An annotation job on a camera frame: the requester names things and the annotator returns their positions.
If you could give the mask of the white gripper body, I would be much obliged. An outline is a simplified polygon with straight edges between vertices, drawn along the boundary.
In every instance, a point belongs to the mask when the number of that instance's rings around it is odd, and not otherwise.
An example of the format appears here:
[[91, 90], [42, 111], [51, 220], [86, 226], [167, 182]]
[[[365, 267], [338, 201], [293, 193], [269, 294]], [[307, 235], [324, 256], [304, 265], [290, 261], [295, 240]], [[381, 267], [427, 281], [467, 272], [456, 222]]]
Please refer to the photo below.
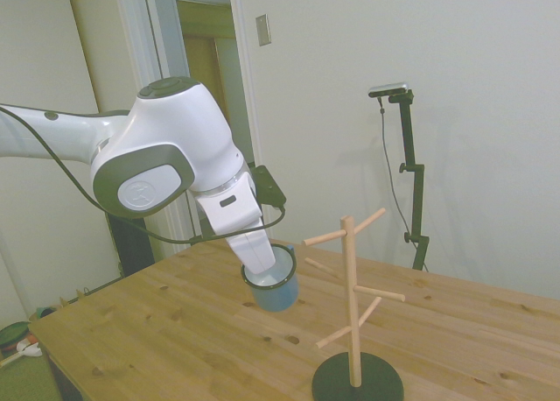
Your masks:
[[212, 196], [197, 196], [206, 218], [217, 235], [262, 226], [262, 212], [249, 186], [238, 186]]

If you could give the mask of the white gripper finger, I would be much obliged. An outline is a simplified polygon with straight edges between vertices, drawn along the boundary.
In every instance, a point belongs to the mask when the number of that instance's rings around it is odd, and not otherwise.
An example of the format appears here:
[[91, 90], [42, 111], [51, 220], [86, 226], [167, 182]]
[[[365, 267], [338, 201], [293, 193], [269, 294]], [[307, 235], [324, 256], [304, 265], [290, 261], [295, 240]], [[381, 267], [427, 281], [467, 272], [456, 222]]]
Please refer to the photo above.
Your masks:
[[267, 271], [276, 262], [270, 240], [264, 230], [248, 233], [248, 261], [250, 271]]
[[227, 243], [251, 273], [263, 272], [262, 238], [259, 231], [228, 237]]

